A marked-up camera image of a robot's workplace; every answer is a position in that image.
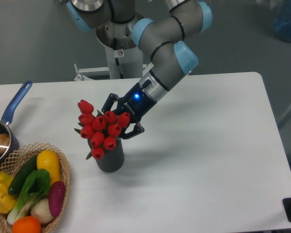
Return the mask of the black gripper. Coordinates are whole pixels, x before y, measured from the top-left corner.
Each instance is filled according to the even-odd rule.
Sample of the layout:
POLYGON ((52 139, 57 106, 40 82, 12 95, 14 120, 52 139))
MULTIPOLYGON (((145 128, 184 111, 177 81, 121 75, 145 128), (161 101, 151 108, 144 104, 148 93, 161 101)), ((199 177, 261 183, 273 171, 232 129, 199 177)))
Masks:
POLYGON ((128 131, 128 127, 123 129, 121 133, 122 139, 133 138, 145 131, 139 121, 157 103, 143 91, 139 83, 136 83, 121 98, 117 94, 110 93, 101 109, 102 113, 110 111, 115 102, 117 102, 117 107, 113 112, 118 116, 122 113, 129 113, 130 123, 135 123, 131 131, 128 131))

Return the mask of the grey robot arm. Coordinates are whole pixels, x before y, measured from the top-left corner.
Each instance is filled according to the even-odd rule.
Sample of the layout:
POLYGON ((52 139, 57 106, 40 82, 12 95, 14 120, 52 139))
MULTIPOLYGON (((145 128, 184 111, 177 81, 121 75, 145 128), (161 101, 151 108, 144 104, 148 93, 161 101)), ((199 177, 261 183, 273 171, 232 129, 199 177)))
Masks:
POLYGON ((130 114, 132 138, 144 131, 141 118, 198 64, 184 39, 212 24, 210 7, 202 1, 168 0, 170 16, 160 22, 135 11, 132 0, 70 0, 66 6, 83 31, 95 29, 105 48, 111 79, 137 78, 128 93, 110 94, 102 107, 117 115, 130 114))

